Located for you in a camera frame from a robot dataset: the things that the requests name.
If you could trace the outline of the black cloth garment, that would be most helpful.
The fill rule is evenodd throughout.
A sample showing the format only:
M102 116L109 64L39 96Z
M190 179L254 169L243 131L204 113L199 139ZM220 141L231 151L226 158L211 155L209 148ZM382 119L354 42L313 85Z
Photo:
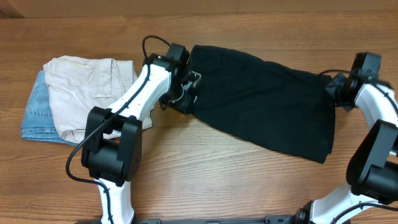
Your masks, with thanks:
M213 128L266 149L324 163L335 135L332 78L237 50L196 45L201 74L193 115Z

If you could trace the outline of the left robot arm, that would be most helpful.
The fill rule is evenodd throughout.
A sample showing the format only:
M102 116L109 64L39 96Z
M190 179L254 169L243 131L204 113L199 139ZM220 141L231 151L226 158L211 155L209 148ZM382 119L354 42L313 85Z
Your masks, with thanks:
M156 102L190 114L201 75L189 69L189 51L171 44L164 56L151 54L142 73L119 100L106 109L95 106L86 122L81 164L100 189L99 223L133 223L131 180L142 157L144 120Z

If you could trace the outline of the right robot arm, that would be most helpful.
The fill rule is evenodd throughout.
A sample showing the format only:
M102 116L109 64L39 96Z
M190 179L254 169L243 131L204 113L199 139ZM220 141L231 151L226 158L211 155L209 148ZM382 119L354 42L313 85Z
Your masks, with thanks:
M348 77L337 74L326 90L337 105L359 109L369 132L352 156L346 181L327 196L309 201L286 223L349 223L355 215L370 209L397 211L397 102L388 82L379 79L381 56L356 54Z

